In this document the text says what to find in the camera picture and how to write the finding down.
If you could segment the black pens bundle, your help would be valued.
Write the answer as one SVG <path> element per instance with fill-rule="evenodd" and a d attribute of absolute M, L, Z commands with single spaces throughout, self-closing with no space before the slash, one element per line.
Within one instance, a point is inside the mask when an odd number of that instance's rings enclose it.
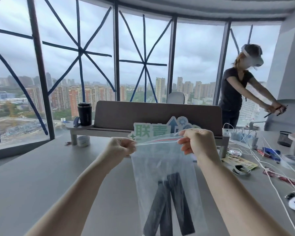
<path fill-rule="evenodd" d="M 281 114 L 283 114 L 283 113 L 286 112 L 287 107 L 288 107 L 288 105 L 282 105 L 282 106 L 280 106 L 279 108 L 276 108 L 276 109 L 275 109 L 275 112 L 273 112 L 273 113 L 268 113 L 266 116 L 264 116 L 264 118 L 267 118 L 268 116 L 270 116 L 270 115 L 272 115 L 272 114 L 275 114 L 275 113 L 276 113 L 276 116 L 279 116 L 279 115 L 281 115 Z"/>

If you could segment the clear plastic zip bag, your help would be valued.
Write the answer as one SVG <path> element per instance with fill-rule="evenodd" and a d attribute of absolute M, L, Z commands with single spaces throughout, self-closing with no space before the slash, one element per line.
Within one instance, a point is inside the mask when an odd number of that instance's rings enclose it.
<path fill-rule="evenodd" d="M 138 141 L 136 151 L 131 156 L 136 183 L 138 205 L 141 220 L 141 230 L 148 217 L 158 182 L 164 182 L 167 190 L 167 176 L 179 173 L 185 191 L 187 203 L 193 220 L 195 233 L 187 236 L 208 236 L 208 227 L 201 202 L 199 186 L 196 177 L 196 160 L 192 155 L 185 155 L 178 134 L 168 134 Z M 171 196 L 173 236 L 182 236 Z"/>

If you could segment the clear tape roll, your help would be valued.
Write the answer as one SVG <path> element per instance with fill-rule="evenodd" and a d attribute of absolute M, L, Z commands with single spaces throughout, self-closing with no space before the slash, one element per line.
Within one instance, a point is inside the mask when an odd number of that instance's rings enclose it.
<path fill-rule="evenodd" d="M 281 166 L 295 170 L 295 155 L 283 154 L 280 160 Z"/>

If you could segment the white headset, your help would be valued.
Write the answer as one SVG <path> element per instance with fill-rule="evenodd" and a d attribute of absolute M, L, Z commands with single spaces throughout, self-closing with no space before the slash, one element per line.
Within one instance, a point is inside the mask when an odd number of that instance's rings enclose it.
<path fill-rule="evenodd" d="M 245 55 L 244 61 L 248 67 L 257 68 L 264 64 L 263 51 L 260 45 L 245 44 L 241 47 L 241 52 Z"/>

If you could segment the person's left forearm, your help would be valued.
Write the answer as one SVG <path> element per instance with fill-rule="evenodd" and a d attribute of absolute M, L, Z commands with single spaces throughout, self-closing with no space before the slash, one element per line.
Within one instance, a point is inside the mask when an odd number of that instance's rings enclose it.
<path fill-rule="evenodd" d="M 103 180 L 128 155 L 100 154 L 24 236 L 81 236 Z"/>

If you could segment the white office chair back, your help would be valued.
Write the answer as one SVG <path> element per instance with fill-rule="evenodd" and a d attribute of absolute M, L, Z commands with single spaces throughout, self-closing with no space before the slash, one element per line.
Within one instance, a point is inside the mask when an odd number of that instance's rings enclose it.
<path fill-rule="evenodd" d="M 166 103 L 168 104 L 185 104 L 186 98 L 185 95 L 182 92 L 176 91 L 171 92 L 167 96 Z"/>

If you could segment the black mesh pen cup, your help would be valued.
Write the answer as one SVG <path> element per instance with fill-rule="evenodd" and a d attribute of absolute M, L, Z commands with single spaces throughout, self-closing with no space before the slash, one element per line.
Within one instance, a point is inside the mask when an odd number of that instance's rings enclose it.
<path fill-rule="evenodd" d="M 288 131 L 280 131 L 277 143 L 281 146 L 291 147 L 292 140 L 288 138 L 288 136 L 292 134 Z"/>

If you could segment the brown desk divider panel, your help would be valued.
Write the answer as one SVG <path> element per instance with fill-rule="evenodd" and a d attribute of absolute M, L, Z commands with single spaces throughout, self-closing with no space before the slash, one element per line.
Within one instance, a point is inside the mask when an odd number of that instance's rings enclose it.
<path fill-rule="evenodd" d="M 223 135 L 221 108 L 206 105 L 99 101 L 93 126 L 130 131 L 134 123 L 166 124 L 173 116 L 184 116 L 189 123 L 212 131 L 214 136 Z"/>

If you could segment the person's right forearm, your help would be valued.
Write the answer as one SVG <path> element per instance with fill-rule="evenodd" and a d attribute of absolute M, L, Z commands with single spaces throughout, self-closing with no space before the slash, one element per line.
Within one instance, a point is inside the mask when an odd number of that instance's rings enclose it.
<path fill-rule="evenodd" d="M 197 156 L 230 236 L 292 236 L 254 199 L 218 155 Z"/>

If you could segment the blue tape star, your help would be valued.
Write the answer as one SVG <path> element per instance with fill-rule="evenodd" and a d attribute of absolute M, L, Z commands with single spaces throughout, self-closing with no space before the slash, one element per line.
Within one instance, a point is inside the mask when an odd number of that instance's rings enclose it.
<path fill-rule="evenodd" d="M 173 19 L 118 11 L 120 100 L 165 103 Z"/>
<path fill-rule="evenodd" d="M 107 76 L 104 74 L 104 72 L 101 70 L 101 68 L 95 63 L 95 61 L 90 57 L 90 55 L 96 55 L 96 56 L 103 56 L 103 57 L 111 57 L 112 58 L 112 55 L 98 53 L 98 52 L 87 51 L 87 48 L 89 47 L 89 45 L 91 44 L 91 42 L 93 41 L 93 39 L 96 37 L 96 35 L 98 34 L 98 32 L 101 30 L 101 28 L 103 27 L 104 23 L 106 22 L 106 19 L 108 18 L 108 15 L 110 14 L 110 11 L 112 10 L 112 7 L 109 7 L 108 8 L 108 10 L 106 11 L 106 13 L 105 13 L 105 15 L 104 15 L 104 17 L 103 17 L 100 25 L 98 26 L 98 28 L 92 34 L 92 36 L 87 41 L 87 43 L 85 44 L 85 46 L 82 47 L 81 46 L 81 31 L 80 31 L 79 0 L 75 0 L 75 2 L 76 2 L 76 21 L 77 21 L 77 36 L 78 36 L 78 40 L 76 40 L 72 36 L 71 32 L 67 29 L 67 27 L 65 26 L 65 24 L 63 23 L 63 21 L 61 20 L 61 18 L 59 17 L 59 15 L 55 11 L 55 9 L 51 5 L 51 3 L 49 2 L 49 0 L 44 0 L 44 1 L 47 4 L 47 6 L 49 7 L 49 9 L 51 10 L 51 12 L 53 13 L 53 15 L 55 16 L 55 18 L 58 20 L 59 24 L 62 26 L 62 28 L 64 29 L 64 31 L 67 33 L 67 35 L 69 36 L 69 38 L 76 45 L 76 48 L 67 47 L 67 46 L 58 45 L 58 44 L 53 44 L 53 43 L 49 43 L 49 42 L 45 42 L 45 41 L 43 41 L 42 43 L 44 45 L 48 45 L 50 47 L 61 48 L 61 49 L 65 49 L 65 50 L 70 50 L 70 51 L 78 52 L 78 56 L 75 58 L 75 60 L 71 63 L 71 65 L 64 72 L 64 74 L 54 83 L 54 85 L 48 91 L 48 95 L 51 95 L 53 93 L 53 91 L 58 87 L 59 83 L 71 71 L 71 69 L 74 67 L 74 65 L 77 62 L 79 62 L 79 72 L 80 72 L 81 87 L 82 87 L 82 99 L 83 99 L 83 101 L 85 101 L 86 97 L 85 97 L 85 87 L 84 87 L 84 79 L 83 79 L 83 66 L 82 66 L 82 59 L 81 59 L 83 55 L 85 55 L 90 60 L 90 62 L 96 67 L 96 69 L 100 72 L 100 74 L 106 79 L 106 81 L 110 85 L 110 87 L 113 90 L 113 92 L 116 92 L 116 90 L 115 90 L 113 84 L 111 83 L 111 81 L 107 78 Z"/>

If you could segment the green and white cutout sign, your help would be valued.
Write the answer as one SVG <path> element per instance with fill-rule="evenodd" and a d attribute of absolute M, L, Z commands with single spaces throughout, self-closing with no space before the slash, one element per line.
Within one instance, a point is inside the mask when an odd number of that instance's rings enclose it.
<path fill-rule="evenodd" d="M 189 123 L 188 119 L 184 116 L 180 116 L 178 118 L 172 116 L 166 124 L 134 123 L 133 126 L 134 131 L 128 134 L 128 138 L 135 141 L 175 134 L 189 128 L 201 129 L 201 127 Z"/>

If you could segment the person's right hand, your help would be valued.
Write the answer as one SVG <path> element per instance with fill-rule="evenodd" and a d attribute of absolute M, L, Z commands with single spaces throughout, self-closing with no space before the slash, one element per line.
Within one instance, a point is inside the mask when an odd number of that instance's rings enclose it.
<path fill-rule="evenodd" d="M 192 147 L 194 156 L 197 159 L 199 167 L 204 167 L 209 164 L 220 165 L 221 160 L 217 152 L 214 135 L 211 131 L 205 129 L 194 129 L 195 134 L 192 139 Z"/>

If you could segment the grey desk riser shelf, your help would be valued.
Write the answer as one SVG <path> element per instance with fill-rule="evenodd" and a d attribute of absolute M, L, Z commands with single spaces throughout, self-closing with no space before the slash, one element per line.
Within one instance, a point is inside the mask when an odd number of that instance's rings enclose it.
<path fill-rule="evenodd" d="M 70 131 L 71 143 L 77 145 L 77 136 L 95 136 L 95 137 L 127 137 L 130 134 L 130 130 L 117 130 L 117 129 L 107 129 L 107 128 L 96 128 L 93 126 L 78 126 L 74 127 L 74 124 L 66 123 L 66 129 Z M 215 136 L 216 146 L 220 147 L 219 156 L 220 159 L 226 157 L 229 136 L 217 137 Z"/>

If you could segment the black travel tumbler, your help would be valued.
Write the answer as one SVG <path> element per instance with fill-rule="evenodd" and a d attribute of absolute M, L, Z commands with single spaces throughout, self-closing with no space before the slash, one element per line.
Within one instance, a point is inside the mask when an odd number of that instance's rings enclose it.
<path fill-rule="evenodd" d="M 78 103 L 79 121 L 81 126 L 92 124 L 92 104 L 87 102 Z"/>

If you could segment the yellow printed card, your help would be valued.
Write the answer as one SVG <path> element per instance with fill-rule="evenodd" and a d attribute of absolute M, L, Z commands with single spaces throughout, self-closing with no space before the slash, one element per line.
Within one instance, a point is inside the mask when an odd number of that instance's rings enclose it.
<path fill-rule="evenodd" d="M 232 166 L 235 166 L 235 165 L 244 166 L 248 170 L 254 170 L 255 168 L 258 167 L 257 164 L 250 162 L 250 161 L 248 161 L 244 158 L 241 158 L 241 157 L 233 157 L 233 156 L 227 155 L 225 158 L 222 158 L 222 161 L 229 164 L 229 165 L 232 165 Z"/>

